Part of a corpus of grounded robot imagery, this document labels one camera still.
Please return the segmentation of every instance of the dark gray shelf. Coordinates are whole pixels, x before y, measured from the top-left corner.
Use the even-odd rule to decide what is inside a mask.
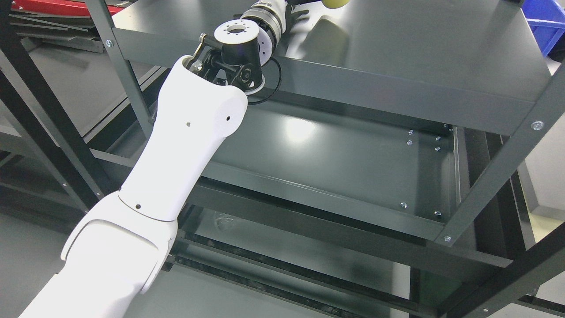
[[[114,34],[125,59],[170,67],[194,52],[201,32],[213,33],[248,6],[139,0],[114,15]],[[510,1],[352,0],[333,11],[304,8],[309,20],[277,47],[282,91],[511,135],[550,79]]]

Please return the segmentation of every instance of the cable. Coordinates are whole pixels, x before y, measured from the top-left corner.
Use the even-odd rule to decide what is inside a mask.
[[[283,70],[281,69],[281,64],[279,64],[279,62],[274,57],[271,57],[269,59],[269,61],[273,61],[275,64],[277,64],[277,67],[279,68],[279,82],[277,83],[275,90],[269,96],[265,97],[262,100],[258,100],[258,101],[254,101],[254,102],[248,102],[249,105],[257,105],[257,104],[261,104],[263,102],[266,102],[267,100],[269,100],[269,98],[271,98],[279,90],[279,88],[281,86],[281,82],[283,80]]]

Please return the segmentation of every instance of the bolt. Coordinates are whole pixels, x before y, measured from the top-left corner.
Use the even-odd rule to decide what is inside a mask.
[[[538,122],[533,122],[533,123],[530,125],[530,127],[531,127],[533,130],[542,130],[542,129],[544,129],[544,126],[545,126],[544,122],[539,122],[539,121],[538,121]]]

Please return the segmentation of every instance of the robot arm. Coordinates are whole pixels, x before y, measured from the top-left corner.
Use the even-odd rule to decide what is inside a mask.
[[[285,31],[286,5],[257,2],[213,37],[201,36],[194,56],[173,65],[141,157],[120,190],[79,222],[61,253],[64,268],[20,317],[120,318],[133,297],[151,286],[175,240],[186,198],[241,124],[246,94],[264,85],[260,67]],[[211,49],[197,67],[204,46]],[[220,70],[226,79],[217,78]]]

